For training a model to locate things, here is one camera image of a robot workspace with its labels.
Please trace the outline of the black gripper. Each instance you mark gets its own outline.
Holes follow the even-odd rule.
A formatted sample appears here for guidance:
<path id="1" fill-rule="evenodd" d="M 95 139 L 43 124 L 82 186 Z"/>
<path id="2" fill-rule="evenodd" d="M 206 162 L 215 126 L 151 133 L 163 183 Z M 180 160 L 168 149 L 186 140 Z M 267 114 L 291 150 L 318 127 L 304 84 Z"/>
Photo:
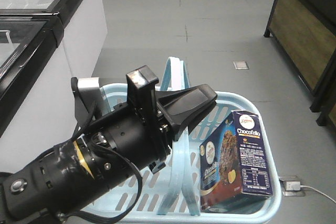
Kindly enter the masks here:
<path id="1" fill-rule="evenodd" d="M 114 106 L 107 114 L 98 110 L 97 100 L 85 105 L 86 119 L 71 140 L 86 144 L 88 166 L 94 172 L 106 174 L 131 170 L 134 165 L 148 167 L 157 173 L 165 167 L 172 143 L 164 129 L 166 121 L 172 140 L 178 141 L 182 132 L 192 131 L 216 105 L 217 93 L 207 84 L 178 91 L 157 91 L 157 76 L 148 66 L 126 75 L 127 100 Z"/>

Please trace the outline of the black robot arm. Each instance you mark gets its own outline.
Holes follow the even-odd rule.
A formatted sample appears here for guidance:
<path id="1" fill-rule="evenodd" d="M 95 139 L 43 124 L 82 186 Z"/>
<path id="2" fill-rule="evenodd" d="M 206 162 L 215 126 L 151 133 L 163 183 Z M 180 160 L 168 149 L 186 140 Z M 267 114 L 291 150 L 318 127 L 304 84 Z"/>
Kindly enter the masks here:
<path id="1" fill-rule="evenodd" d="M 157 173 L 185 129 L 193 130 L 216 105 L 207 84 L 158 91 L 147 66 L 129 72 L 127 100 L 107 114 L 88 106 L 81 129 L 16 173 L 1 173 L 1 223 L 62 223 L 71 216 L 116 223 L 83 208 L 129 177 L 143 188 L 141 170 Z"/>

